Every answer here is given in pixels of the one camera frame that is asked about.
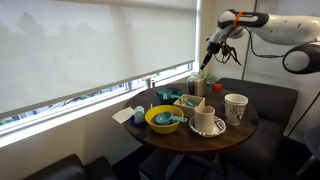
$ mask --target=gray sofa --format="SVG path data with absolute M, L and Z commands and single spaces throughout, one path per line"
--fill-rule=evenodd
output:
M 24 180 L 117 180 L 109 161 L 100 157 L 84 166 L 79 157 L 72 154 L 65 157 Z
M 252 177 L 263 179 L 283 139 L 298 93 L 284 87 L 230 78 L 221 78 L 217 83 L 247 96 L 259 114 L 259 124 L 253 136 L 222 157 Z

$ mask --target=window sill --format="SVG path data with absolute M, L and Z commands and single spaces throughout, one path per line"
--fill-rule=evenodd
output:
M 190 71 L 159 81 L 156 83 L 156 86 L 172 83 L 189 75 Z M 2 133 L 2 135 L 0 135 L 0 148 L 125 101 L 143 90 L 145 89 L 140 88 L 108 100 L 97 98 L 90 102 L 70 106 L 64 110 L 38 118 L 38 120 L 32 121 L 32 124 L 24 124 L 23 128 L 18 127 L 16 130 L 11 130 L 11 132 Z

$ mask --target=small white box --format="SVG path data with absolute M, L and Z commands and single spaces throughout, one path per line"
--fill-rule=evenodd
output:
M 196 102 L 196 106 L 205 106 L 206 99 L 203 97 L 187 94 L 182 94 L 181 97 L 193 100 L 194 102 Z M 173 103 L 173 105 L 180 108 L 183 111 L 185 117 L 191 118 L 194 116 L 194 107 L 186 105 L 186 102 L 184 100 L 178 99 Z

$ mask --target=round wooden table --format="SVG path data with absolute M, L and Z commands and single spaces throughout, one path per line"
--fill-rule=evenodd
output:
M 143 91 L 128 100 L 125 108 L 132 107 L 134 109 L 137 106 L 142 106 L 146 112 L 150 109 L 150 104 L 153 106 L 160 105 L 156 91 L 165 87 L 176 87 L 187 94 L 187 85 L 183 83 L 155 87 Z M 205 104 L 214 107 L 216 110 L 215 115 L 223 120 L 225 119 L 225 114 L 221 109 L 221 103 L 224 96 L 229 93 L 232 92 L 226 89 L 213 91 L 211 86 L 206 89 Z M 226 152 L 244 143 L 255 132 L 257 123 L 258 114 L 249 99 L 240 125 L 231 126 L 227 124 L 226 131 L 213 138 L 206 138 L 196 134 L 190 129 L 188 123 L 180 123 L 176 131 L 165 135 L 157 134 L 149 125 L 142 128 L 134 127 L 129 121 L 126 121 L 124 126 L 136 140 L 161 151 L 185 155 L 212 155 Z

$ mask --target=yellow bowl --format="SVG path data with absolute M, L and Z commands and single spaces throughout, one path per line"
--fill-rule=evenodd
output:
M 155 106 L 149 109 L 145 114 L 145 119 L 147 123 L 150 125 L 150 127 L 152 128 L 152 130 L 154 130 L 156 133 L 159 133 L 159 134 L 172 133 L 175 130 L 177 130 L 179 126 L 178 121 L 174 124 L 169 124 L 169 125 L 157 125 L 151 122 L 151 120 L 154 119 L 159 113 L 163 113 L 163 112 L 172 112 L 174 113 L 175 116 L 179 116 L 179 117 L 184 116 L 183 111 L 176 106 L 160 105 L 160 106 Z

